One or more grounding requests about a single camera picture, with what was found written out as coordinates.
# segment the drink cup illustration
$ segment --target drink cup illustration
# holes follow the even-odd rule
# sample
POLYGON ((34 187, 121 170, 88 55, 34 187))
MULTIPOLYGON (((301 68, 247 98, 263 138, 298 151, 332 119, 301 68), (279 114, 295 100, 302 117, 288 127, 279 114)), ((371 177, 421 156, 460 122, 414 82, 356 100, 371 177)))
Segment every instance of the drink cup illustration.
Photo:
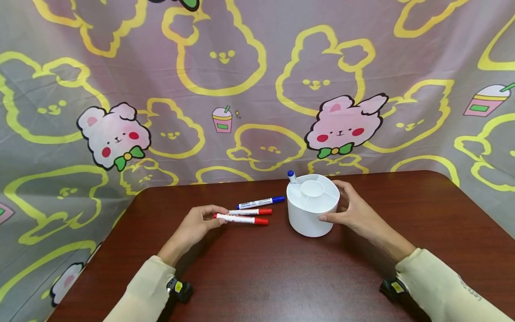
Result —
POLYGON ((490 85, 474 95, 463 115, 488 116, 511 96, 515 83, 490 85))
POLYGON ((219 107, 213 111, 213 122, 218 133, 231 133, 232 113, 229 111, 230 108, 227 105, 225 108, 219 107))

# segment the beige sleeve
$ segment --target beige sleeve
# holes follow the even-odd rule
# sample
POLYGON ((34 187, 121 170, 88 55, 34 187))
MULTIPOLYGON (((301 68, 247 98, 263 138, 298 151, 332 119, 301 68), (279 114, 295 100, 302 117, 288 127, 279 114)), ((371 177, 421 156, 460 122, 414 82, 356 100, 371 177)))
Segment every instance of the beige sleeve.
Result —
POLYGON ((433 322, 513 322, 425 249, 396 266, 397 277, 433 322))
POLYGON ((104 322, 157 321, 168 301, 166 284, 174 274, 175 268, 152 256, 134 275, 104 322))

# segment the blue marker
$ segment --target blue marker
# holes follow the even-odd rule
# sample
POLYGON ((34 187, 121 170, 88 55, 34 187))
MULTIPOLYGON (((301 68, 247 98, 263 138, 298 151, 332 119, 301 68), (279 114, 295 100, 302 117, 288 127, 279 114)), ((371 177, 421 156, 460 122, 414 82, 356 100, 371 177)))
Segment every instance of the blue marker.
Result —
POLYGON ((295 176, 295 172, 292 170, 288 171, 288 178, 290 179, 290 183, 297 183, 297 177, 295 176))
POLYGON ((269 205, 269 204, 277 204, 278 202, 283 202, 284 199, 285 199, 284 196, 281 196, 281 197, 273 197, 273 198, 268 198, 268 199, 263 199, 263 200, 258 200, 258 201, 245 202, 243 204, 239 204, 238 206, 236 206, 236 209, 241 210, 241 209, 254 208, 254 207, 259 207, 259 206, 264 206, 264 205, 269 205))

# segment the red marker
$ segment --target red marker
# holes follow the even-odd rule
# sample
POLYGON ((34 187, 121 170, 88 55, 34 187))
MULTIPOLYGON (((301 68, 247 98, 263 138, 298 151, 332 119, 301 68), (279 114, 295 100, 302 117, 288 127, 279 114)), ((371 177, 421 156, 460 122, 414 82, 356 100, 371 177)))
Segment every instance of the red marker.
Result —
POLYGON ((229 210, 229 213, 228 213, 228 215, 236 215, 236 216, 271 215, 271 214, 272 214, 272 210, 270 208, 229 210))
POLYGON ((231 216, 217 213, 213 218, 223 218, 228 222, 233 223, 245 223, 254 225, 268 225, 268 219, 266 218, 255 218, 255 217, 242 217, 242 216, 231 216))

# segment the white cylinder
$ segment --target white cylinder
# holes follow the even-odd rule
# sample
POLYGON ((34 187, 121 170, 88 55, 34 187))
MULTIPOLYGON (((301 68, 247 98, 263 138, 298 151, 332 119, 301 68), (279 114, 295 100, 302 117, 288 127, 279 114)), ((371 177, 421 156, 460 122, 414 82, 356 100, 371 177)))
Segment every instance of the white cylinder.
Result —
POLYGON ((325 176, 311 174, 297 178, 286 188, 288 218, 291 226, 306 237, 320 237, 333 228, 318 217, 335 212, 340 199, 338 188, 325 176))

